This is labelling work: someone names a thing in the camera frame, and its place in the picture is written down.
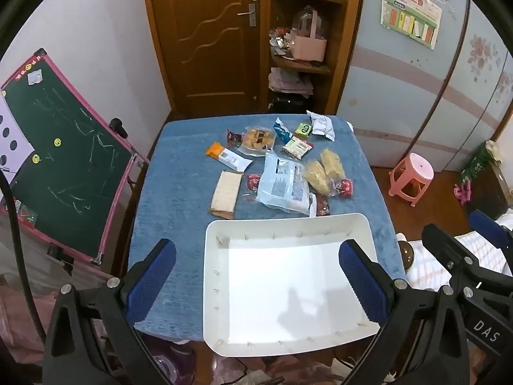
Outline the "beige wafer packet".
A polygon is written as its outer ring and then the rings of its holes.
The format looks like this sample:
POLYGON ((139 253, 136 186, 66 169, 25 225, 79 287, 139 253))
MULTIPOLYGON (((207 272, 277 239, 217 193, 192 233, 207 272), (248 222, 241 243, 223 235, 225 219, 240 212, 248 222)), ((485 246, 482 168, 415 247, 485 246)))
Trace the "beige wafer packet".
POLYGON ((240 190, 242 173, 222 171, 216 184, 211 202, 210 213, 226 220, 234 218, 237 197, 240 190))

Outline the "white dotted paper sheet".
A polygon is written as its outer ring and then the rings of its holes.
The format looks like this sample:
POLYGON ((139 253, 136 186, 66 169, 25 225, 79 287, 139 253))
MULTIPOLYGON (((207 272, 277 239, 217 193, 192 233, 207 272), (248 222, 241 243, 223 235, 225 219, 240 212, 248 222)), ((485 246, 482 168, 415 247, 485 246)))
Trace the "white dotted paper sheet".
POLYGON ((34 148, 18 126, 4 96, 1 96, 0 110, 1 168, 7 170, 8 177, 13 177, 19 172, 19 169, 21 169, 23 163, 29 158, 34 148))

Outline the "brown round bed knob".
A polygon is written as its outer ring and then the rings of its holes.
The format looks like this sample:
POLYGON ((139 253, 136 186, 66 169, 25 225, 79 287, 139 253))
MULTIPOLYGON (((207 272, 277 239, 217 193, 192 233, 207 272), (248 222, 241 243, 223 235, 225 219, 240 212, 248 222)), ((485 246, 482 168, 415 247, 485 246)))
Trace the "brown round bed knob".
POLYGON ((415 261, 415 250, 407 241, 399 241, 398 245, 401 252, 404 270, 409 271, 415 261))

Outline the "yellow cracker packet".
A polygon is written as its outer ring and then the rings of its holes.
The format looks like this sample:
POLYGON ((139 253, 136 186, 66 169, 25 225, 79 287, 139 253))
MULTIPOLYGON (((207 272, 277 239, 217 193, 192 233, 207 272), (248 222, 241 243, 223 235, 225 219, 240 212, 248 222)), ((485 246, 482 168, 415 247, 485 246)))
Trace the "yellow cracker packet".
POLYGON ((323 196, 328 196, 331 193, 331 185, 324 167, 317 160, 310 160, 303 169, 303 178, 308 184, 323 196))
POLYGON ((346 178, 341 159, 338 154, 329 149, 324 149, 321 154, 321 163, 325 174, 333 181, 341 181, 346 178))

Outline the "brown wooden door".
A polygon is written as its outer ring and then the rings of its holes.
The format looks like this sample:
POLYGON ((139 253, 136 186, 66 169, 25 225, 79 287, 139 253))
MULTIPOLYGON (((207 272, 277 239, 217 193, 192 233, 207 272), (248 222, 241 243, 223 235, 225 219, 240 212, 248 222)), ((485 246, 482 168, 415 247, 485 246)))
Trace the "brown wooden door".
POLYGON ((145 0, 174 120, 258 113, 257 0, 145 0))

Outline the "red bordered nut packet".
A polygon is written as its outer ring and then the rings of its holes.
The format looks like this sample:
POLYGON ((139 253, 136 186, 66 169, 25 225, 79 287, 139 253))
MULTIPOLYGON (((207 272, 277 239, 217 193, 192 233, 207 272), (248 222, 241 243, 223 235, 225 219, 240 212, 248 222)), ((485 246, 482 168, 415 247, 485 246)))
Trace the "red bordered nut packet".
POLYGON ((282 146, 282 151, 288 156, 301 161, 302 158, 313 149, 313 144, 303 140, 300 137, 292 136, 285 145, 282 146))

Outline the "white plastic tray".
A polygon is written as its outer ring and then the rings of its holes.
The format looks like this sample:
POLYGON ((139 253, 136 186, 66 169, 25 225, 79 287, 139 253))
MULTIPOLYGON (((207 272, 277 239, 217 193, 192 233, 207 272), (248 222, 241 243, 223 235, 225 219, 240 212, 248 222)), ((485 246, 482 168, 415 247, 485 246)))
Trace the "white plastic tray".
POLYGON ((376 249, 360 213, 328 217, 220 220, 204 244, 204 342, 220 356, 262 357, 319 351, 374 336, 339 265, 355 240, 376 249))

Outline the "pink plastic stool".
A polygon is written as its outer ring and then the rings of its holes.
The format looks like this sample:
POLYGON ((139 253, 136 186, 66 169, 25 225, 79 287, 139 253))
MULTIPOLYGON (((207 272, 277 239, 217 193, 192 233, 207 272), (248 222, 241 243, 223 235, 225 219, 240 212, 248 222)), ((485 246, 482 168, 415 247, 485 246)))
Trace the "pink plastic stool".
POLYGON ((409 153, 389 172, 389 196, 399 196, 415 207, 433 181, 431 164, 416 153, 409 153))

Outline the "blue white candy wrapper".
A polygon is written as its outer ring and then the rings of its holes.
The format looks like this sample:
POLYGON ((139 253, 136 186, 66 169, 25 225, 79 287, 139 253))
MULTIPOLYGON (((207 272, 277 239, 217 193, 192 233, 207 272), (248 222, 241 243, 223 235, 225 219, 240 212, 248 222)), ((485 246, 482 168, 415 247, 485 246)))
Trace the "blue white candy wrapper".
POLYGON ((287 144, 293 137, 293 134, 288 130, 279 117, 274 122, 273 129, 283 144, 287 144))

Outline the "red snack packet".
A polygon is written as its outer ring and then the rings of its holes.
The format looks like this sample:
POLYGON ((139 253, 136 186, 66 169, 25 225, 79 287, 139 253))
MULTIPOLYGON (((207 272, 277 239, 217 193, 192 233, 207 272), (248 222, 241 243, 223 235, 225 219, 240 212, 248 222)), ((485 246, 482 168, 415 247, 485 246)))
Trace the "red snack packet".
POLYGON ((331 196, 338 196, 340 198, 352 197, 353 191, 354 185, 350 179, 331 179, 331 196))

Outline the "folded pink cloths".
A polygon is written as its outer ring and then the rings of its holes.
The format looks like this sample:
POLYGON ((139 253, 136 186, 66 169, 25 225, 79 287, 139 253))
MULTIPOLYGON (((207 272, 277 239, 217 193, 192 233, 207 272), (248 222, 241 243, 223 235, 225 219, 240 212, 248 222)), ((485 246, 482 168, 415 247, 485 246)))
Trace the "folded pink cloths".
POLYGON ((270 69, 269 89, 273 92, 297 94, 305 97, 313 95, 313 85, 309 77, 279 67, 270 69))

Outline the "white checked bedding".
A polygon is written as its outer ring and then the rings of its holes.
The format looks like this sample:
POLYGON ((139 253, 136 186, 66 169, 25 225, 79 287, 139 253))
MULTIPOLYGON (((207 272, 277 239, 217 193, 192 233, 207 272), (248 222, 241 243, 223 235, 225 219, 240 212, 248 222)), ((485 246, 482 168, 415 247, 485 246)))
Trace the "white checked bedding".
POLYGON ((409 287, 437 291, 468 285, 512 295, 512 211, 493 220, 475 210, 469 224, 471 231, 457 236, 435 223, 424 227, 421 238, 409 243, 414 252, 406 271, 409 287))

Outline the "white red snack bag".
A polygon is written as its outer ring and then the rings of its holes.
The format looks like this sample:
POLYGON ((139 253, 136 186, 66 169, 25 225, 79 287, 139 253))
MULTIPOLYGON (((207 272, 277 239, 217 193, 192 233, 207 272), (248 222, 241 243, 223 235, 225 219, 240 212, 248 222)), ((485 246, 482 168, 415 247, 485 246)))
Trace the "white red snack bag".
POLYGON ((331 119, 327 115, 319 115, 312 111, 307 111, 307 116, 311 121, 312 131, 315 136, 324 136, 331 142, 336 140, 336 134, 331 119))

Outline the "large light blue snack bag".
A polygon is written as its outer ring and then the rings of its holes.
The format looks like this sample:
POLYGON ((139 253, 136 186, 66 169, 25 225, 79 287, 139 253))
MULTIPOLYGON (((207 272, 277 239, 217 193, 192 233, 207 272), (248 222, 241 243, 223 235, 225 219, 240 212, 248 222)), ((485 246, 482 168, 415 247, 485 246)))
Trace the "large light blue snack bag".
POLYGON ((303 169, 301 163, 268 152, 256 200, 269 208, 307 216, 310 192, 309 184, 303 178, 303 169))

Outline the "wooden corner shelf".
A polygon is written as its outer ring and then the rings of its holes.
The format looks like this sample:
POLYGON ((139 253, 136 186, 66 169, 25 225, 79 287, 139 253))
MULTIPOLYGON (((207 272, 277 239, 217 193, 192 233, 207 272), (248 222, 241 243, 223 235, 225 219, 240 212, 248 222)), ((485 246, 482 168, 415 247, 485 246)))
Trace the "wooden corner shelf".
POLYGON ((334 115, 364 0, 260 0, 260 109, 334 115))

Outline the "dark red date packet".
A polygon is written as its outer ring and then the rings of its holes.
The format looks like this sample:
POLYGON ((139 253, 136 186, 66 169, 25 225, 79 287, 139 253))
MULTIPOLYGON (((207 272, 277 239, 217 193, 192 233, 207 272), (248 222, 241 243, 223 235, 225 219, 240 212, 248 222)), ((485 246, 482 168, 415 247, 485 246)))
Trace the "dark red date packet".
POLYGON ((226 142, 228 147, 239 147, 243 143, 243 134, 227 130, 226 142))

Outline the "orange white snack packet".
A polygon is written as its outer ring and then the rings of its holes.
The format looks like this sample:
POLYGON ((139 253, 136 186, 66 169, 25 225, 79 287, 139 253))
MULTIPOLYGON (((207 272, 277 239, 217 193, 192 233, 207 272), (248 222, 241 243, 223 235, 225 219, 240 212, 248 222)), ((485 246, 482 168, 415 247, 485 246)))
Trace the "orange white snack packet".
POLYGON ((243 173, 252 164, 252 160, 241 157, 239 154, 225 148, 220 142, 214 142, 206 149, 208 157, 216 159, 235 172, 243 173))

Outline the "small red candy packet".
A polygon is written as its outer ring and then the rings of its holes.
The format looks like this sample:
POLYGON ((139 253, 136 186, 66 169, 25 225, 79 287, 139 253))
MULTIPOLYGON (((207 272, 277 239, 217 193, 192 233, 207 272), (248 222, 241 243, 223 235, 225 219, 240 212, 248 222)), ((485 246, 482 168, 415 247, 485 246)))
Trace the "small red candy packet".
POLYGON ((257 192, 258 186, 260 183, 261 175, 260 174, 250 174, 247 176, 246 186, 247 189, 251 192, 257 192))

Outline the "green small snack packet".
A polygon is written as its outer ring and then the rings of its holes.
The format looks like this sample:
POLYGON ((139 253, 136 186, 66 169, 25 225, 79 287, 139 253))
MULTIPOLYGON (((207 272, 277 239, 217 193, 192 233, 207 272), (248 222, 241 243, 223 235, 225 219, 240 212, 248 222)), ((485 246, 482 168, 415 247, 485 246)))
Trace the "green small snack packet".
POLYGON ((311 134, 312 126, 310 124, 300 123, 298 124, 295 135, 298 137, 308 138, 311 134))

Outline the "wall calendar poster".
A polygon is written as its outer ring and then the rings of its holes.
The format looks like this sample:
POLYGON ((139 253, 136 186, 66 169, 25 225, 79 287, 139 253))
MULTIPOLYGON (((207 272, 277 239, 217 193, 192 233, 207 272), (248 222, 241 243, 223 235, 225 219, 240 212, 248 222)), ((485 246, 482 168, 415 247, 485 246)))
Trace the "wall calendar poster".
POLYGON ((442 9, 431 0, 382 0, 380 23, 435 50, 442 9))

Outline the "green chalkboard pink frame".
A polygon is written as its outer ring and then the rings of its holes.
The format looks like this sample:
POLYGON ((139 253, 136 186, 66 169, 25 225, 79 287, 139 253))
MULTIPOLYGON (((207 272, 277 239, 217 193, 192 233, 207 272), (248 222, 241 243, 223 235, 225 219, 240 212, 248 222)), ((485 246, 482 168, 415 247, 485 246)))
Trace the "green chalkboard pink frame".
POLYGON ((76 259, 101 264, 137 151, 43 49, 10 76, 2 95, 32 147, 11 184, 35 217, 30 230, 76 259))

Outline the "clear pastry tray packet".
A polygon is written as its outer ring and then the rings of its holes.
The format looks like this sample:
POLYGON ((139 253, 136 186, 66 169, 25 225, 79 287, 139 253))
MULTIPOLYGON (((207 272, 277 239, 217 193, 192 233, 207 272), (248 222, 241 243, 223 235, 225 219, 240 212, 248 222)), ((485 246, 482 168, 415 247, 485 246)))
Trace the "clear pastry tray packet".
POLYGON ((247 127, 237 150, 250 157, 264 157, 273 151, 276 142, 275 131, 263 127, 247 127))

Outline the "pink basket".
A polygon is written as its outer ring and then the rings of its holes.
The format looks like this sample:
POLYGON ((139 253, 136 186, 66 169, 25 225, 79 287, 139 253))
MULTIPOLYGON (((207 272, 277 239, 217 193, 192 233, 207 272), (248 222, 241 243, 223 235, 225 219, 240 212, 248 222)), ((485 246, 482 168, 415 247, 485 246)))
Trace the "pink basket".
POLYGON ((311 6, 297 12, 290 32, 294 59, 321 63, 327 46, 327 29, 327 21, 311 6))

